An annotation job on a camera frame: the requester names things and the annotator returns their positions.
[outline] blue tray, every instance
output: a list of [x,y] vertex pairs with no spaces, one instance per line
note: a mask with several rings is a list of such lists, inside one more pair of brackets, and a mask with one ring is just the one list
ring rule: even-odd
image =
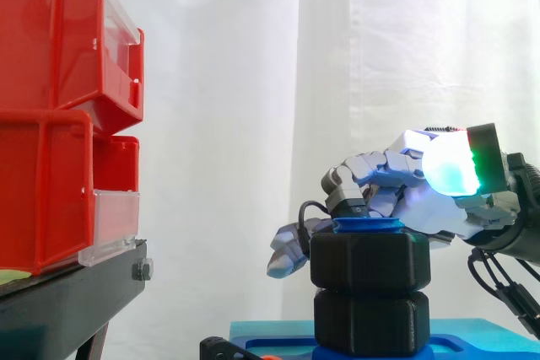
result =
[[[540,360],[538,342],[486,320],[432,320],[431,330],[429,345],[411,360]],[[355,359],[318,347],[312,321],[234,322],[230,340],[258,356],[283,360]]]

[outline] green light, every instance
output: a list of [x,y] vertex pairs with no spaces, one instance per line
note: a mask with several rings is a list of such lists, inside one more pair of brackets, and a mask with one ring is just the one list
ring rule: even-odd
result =
[[465,131],[431,141],[422,157],[422,170],[431,188],[446,196],[473,196],[480,187]]

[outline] white robotic hand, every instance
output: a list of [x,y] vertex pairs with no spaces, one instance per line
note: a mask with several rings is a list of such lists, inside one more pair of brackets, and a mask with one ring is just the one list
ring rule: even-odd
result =
[[[405,131],[384,153],[362,153],[345,159],[322,178],[332,218],[357,216],[399,218],[412,231],[427,234],[432,248],[449,245],[457,235],[470,239],[485,229],[501,229],[516,220],[517,195],[452,197],[435,191],[426,181],[422,157],[439,131]],[[305,221],[308,233],[331,229],[332,220]],[[307,257],[300,248],[297,224],[282,227],[271,244],[270,277],[283,278],[300,269]]]

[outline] white curtain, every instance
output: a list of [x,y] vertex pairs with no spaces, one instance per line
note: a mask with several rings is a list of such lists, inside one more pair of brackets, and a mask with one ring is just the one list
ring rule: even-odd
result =
[[[155,274],[111,322],[105,360],[197,358],[232,320],[309,319],[308,269],[267,278],[269,242],[324,198],[330,166],[404,129],[495,121],[540,164],[538,0],[121,2],[147,38],[144,123],[127,132]],[[523,333],[469,276],[469,250],[433,253],[432,316]]]

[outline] red storage bin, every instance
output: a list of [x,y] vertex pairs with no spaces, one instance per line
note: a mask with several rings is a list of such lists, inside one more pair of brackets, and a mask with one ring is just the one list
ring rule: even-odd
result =
[[0,107],[84,110],[104,134],[137,124],[143,43],[117,0],[0,0]]
[[0,110],[0,269],[39,274],[134,247],[138,140],[82,111]]

